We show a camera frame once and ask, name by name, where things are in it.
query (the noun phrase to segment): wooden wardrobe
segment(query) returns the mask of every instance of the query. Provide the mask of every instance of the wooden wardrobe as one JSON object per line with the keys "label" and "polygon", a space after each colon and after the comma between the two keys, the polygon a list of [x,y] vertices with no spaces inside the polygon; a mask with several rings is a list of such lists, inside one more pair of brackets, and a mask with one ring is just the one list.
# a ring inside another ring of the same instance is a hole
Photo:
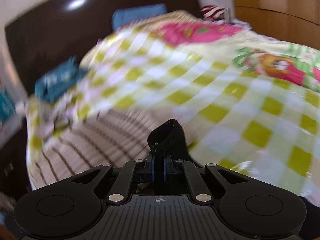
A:
{"label": "wooden wardrobe", "polygon": [[320,49],[320,0],[234,0],[257,33]]}

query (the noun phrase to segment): dark brown headboard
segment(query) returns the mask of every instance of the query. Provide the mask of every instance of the dark brown headboard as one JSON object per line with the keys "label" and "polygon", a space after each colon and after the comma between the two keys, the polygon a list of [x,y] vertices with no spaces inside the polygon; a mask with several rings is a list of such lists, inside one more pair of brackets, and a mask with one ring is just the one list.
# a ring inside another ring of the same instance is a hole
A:
{"label": "dark brown headboard", "polygon": [[67,10],[74,0],[50,0],[6,26],[9,50],[28,94],[35,81],[59,63],[76,55],[78,61],[112,33],[111,16],[119,8],[165,3],[168,12],[178,9],[201,18],[197,0],[86,0]]}

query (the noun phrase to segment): pink blanket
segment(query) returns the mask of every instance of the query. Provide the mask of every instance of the pink blanket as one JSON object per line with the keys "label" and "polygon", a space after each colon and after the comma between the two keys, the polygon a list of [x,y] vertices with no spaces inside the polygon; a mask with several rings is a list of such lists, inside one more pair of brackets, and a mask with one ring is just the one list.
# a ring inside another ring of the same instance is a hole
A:
{"label": "pink blanket", "polygon": [[232,36],[243,30],[241,27],[207,23],[168,23],[161,26],[157,33],[172,45],[181,43],[212,42]]}

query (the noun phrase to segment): teal object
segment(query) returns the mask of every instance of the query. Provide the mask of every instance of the teal object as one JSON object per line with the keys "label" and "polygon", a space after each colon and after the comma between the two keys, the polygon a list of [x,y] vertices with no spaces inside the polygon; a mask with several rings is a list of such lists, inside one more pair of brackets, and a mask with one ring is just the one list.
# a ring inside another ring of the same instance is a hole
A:
{"label": "teal object", "polygon": [[53,103],[86,73],[87,70],[78,68],[76,57],[71,57],[37,80],[35,95],[41,101]]}
{"label": "teal object", "polygon": [[167,8],[164,3],[155,5],[139,6],[135,8],[119,9],[113,13],[112,29],[116,31],[124,24],[143,18],[154,17],[156,15],[166,14]]}
{"label": "teal object", "polygon": [[15,113],[15,104],[5,87],[0,83],[0,128]]}

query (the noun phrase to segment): yellow and white checkered blanket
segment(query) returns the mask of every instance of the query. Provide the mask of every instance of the yellow and white checkered blanket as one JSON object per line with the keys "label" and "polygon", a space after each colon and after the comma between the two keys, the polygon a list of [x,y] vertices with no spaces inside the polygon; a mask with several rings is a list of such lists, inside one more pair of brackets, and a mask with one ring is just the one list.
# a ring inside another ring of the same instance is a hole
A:
{"label": "yellow and white checkered blanket", "polygon": [[[319,96],[292,83],[243,72],[126,29],[84,59],[74,121],[108,108],[172,109],[194,130],[190,155],[285,188],[320,205]],[[44,147],[39,102],[29,101],[28,165]]]}

